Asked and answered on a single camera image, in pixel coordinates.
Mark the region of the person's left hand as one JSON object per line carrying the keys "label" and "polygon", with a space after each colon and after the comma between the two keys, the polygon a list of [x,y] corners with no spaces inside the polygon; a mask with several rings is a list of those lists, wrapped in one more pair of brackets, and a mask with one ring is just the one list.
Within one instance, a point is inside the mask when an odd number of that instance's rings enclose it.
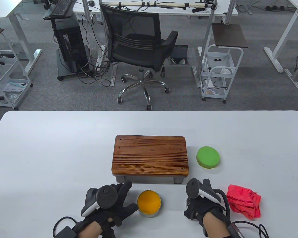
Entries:
{"label": "person's left hand", "polygon": [[96,209],[84,218],[83,221],[78,222],[73,227],[73,231],[76,233],[77,237],[114,237],[112,227],[121,226],[124,219],[128,218],[139,209],[136,203],[131,203],[126,207],[124,206],[126,196],[132,187],[131,181],[113,184],[113,187],[118,193],[118,199],[115,205],[109,209]]}

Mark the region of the person's right hand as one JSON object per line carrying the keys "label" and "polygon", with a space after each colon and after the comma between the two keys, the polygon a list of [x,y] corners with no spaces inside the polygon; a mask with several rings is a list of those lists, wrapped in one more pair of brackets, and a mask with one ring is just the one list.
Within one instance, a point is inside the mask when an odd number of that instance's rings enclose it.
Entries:
{"label": "person's right hand", "polygon": [[200,182],[197,178],[192,178],[186,185],[186,193],[188,198],[185,217],[197,220],[206,237],[232,237],[227,230],[231,224],[230,208],[222,190],[212,189],[209,179]]}

